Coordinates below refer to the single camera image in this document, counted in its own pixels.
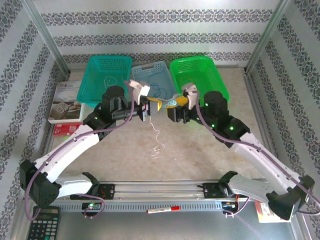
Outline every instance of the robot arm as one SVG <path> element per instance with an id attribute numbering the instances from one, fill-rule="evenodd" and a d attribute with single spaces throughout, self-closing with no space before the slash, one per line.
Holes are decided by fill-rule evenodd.
<path id="1" fill-rule="evenodd" d="M 168 117 L 174 122 L 187 123 L 190 120 L 203 124 L 210 129 L 215 138 L 236 153 L 239 153 L 268 180 L 268 183 L 245 178 L 230 171 L 219 180 L 217 194 L 229 196 L 242 194 L 269 204 L 279 217 L 290 219 L 308 200 L 307 194 L 293 181 L 305 189 L 312 190 L 315 181 L 308 175 L 298 173 L 286 167 L 269 152 L 239 119 L 229 115 L 227 100 L 218 91 L 204 95 L 204 106 L 197 110 L 197 88 L 189 83 L 182 87 L 188 103 L 168 109 Z"/>
<path id="2" fill-rule="evenodd" d="M 158 103 L 144 97 L 150 89 L 146 83 L 130 81 L 129 85 L 134 88 L 132 99 L 134 101 L 134 110 L 132 116 L 139 116 L 144 122 L 146 116 L 154 113 L 151 109 L 157 112 L 158 106 L 155 105 L 158 105 Z M 40 169 L 47 159 L 51 158 L 34 179 L 29 193 L 29 196 L 40 208 L 49 206 L 56 198 L 63 196 L 73 194 L 95 196 L 99 182 L 90 173 L 84 172 L 79 176 L 73 177 L 59 176 L 77 157 L 101 141 L 110 131 L 84 135 L 78 140 L 77 137 L 94 130 L 112 128 L 116 125 L 117 120 L 127 119 L 131 111 L 129 105 L 121 87 L 109 87 L 102 96 L 102 102 L 96 106 L 94 111 L 83 121 L 83 125 L 67 141 L 61 143 L 57 148 L 33 163 L 29 160 L 21 163 L 19 168 L 21 188 L 26 191 L 36 171 Z"/>

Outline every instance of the concrete floor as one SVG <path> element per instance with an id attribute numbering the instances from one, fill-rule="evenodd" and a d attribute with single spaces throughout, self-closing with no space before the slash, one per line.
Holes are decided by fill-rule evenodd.
<path id="1" fill-rule="evenodd" d="M 218 70 L 230 95 L 230 114 L 247 124 L 261 141 L 242 76 L 243 68 Z M 82 75 L 83 72 L 72 73 L 70 80 L 82 79 Z M 149 118 L 141 122 L 135 117 L 84 152 L 62 175 L 90 172 L 100 181 L 204 180 L 219 179 L 232 170 L 248 178 L 263 178 L 248 161 L 195 122 L 173 123 L 162 109 L 152 117 L 152 123 L 160 130 L 159 142 L 165 144 L 157 156 L 151 156 L 148 150 L 158 144 Z M 53 147 L 61 141 L 61 137 L 56 138 Z"/>

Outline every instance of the book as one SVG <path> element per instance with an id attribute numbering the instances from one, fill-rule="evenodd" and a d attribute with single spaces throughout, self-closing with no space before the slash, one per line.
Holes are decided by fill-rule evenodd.
<path id="1" fill-rule="evenodd" d="M 79 123 L 84 104 L 77 101 L 81 80 L 62 81 L 56 86 L 48 121 L 51 124 Z"/>
<path id="2" fill-rule="evenodd" d="M 57 123 L 54 126 L 53 136 L 64 137 L 72 135 L 81 125 L 81 122 Z"/>

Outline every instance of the green plastic basket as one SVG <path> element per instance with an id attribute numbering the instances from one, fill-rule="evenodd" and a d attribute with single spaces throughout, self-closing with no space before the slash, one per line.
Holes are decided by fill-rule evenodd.
<path id="1" fill-rule="evenodd" d="M 130 79 L 131 66 L 132 58 L 129 56 L 92 56 L 86 66 L 77 101 L 94 108 L 101 103 L 107 88 L 114 85 L 122 87 L 126 96 L 125 81 Z"/>
<path id="2" fill-rule="evenodd" d="M 170 72 L 175 88 L 182 93 L 181 87 L 193 83 L 200 92 L 200 104 L 204 104 L 204 95 L 209 91 L 219 91 L 229 102 L 229 93 L 211 58 L 192 56 L 176 59 L 170 64 Z"/>

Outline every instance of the plastic basket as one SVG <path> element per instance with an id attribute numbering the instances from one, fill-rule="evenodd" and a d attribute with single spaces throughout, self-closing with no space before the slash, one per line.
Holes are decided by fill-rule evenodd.
<path id="1" fill-rule="evenodd" d="M 219 91 L 229 102 L 227 88 L 211 58 L 207 56 L 192 56 L 172 61 L 170 72 L 178 93 L 181 87 L 194 83 L 200 92 L 200 104 L 204 104 L 204 95 L 208 91 Z"/>
<path id="2" fill-rule="evenodd" d="M 130 79 L 131 66 L 129 56 L 92 56 L 86 66 L 77 101 L 94 108 L 102 101 L 106 89 L 114 85 L 122 87 L 126 96 L 128 89 L 124 82 Z"/>
<path id="3" fill-rule="evenodd" d="M 146 82 L 150 85 L 149 97 L 164 100 L 172 99 L 177 93 L 175 85 L 170 76 L 169 70 L 164 61 L 134 66 L 131 69 L 133 79 L 137 82 Z M 176 105 L 175 100 L 163 101 L 162 107 Z"/>

